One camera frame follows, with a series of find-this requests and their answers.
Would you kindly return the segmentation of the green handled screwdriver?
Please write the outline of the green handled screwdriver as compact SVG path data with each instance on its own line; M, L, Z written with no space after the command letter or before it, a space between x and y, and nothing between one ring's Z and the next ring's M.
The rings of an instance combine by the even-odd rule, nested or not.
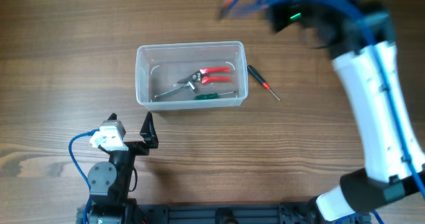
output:
M217 98L220 98L223 95L233 94L233 93L234 93L234 91L225 92L225 93L221 93L221 94L218 94L217 92L210 93L210 94L200 94L198 96L195 96L194 97L194 100L211 100L211 99L217 99Z

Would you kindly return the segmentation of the silver L-shaped socket wrench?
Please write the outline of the silver L-shaped socket wrench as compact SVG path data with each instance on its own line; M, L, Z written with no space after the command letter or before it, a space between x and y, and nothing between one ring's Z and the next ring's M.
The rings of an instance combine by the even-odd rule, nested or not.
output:
M180 91L180 90L182 90L184 88L188 88L191 92L194 92L194 93L198 92L198 90L199 90L198 86L193 81L188 81L188 82L186 82L182 86L179 86L177 88L174 88L174 89L169 90L167 92L164 92L162 94L155 95L154 96L154 99L157 100L158 98L162 98L164 96L168 96L168 95L173 94L173 93L176 93L177 91Z

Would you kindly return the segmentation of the black red precision screwdriver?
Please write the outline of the black red precision screwdriver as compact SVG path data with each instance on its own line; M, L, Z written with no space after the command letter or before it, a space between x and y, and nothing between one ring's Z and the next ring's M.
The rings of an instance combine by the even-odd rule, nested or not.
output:
M266 90L268 90L278 101L281 99L272 91L270 85L267 81L262 77L262 75L252 66L247 66L248 73L253 76Z

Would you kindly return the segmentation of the red handled snips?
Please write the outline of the red handled snips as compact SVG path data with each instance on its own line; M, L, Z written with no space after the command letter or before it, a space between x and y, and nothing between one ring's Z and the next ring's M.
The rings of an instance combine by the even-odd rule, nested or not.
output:
M182 78L177 83L184 84L188 81L198 82L203 85L210 84L212 82L232 82L232 79L227 76L211 76L212 73L230 73L231 69L229 67L218 66L218 67L208 67L201 68L196 72L190 74L189 76Z

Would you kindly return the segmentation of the clear plastic container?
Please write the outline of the clear plastic container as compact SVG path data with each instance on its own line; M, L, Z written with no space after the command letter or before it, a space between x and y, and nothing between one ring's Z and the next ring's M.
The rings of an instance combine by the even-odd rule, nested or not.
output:
M244 45L143 45L135 60L135 95L150 111L240 106L248 96Z

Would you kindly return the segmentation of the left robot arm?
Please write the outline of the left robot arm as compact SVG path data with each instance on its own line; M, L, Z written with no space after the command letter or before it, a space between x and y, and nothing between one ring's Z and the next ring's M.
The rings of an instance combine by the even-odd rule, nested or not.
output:
M88 184L89 198L85 206L77 209L76 223L148 223L147 215L128 194L137 187L135 158L147 156L158 148L151 112L146 114L139 132L142 141L125 142L126 130L115 113L103 121L97 130L79 134L71 139L68 151L78 138L89 136L90 143L109 155L108 161L98 162L88 174L81 172Z

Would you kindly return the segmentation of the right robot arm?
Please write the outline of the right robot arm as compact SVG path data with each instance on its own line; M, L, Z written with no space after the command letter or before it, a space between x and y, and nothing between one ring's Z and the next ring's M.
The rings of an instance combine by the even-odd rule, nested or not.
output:
M305 223L363 219L424 193L424 152L412 130L389 10L379 1L261 0L275 32L316 28L351 104L365 165L297 210Z

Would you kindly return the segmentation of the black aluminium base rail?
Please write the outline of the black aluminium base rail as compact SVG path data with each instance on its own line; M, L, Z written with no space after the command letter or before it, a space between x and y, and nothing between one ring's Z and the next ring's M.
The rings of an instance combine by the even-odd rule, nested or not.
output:
M239 223L302 224L326 223L307 203L269 205L140 205L135 211L93 211L87 223L214 224L216 212L229 209Z

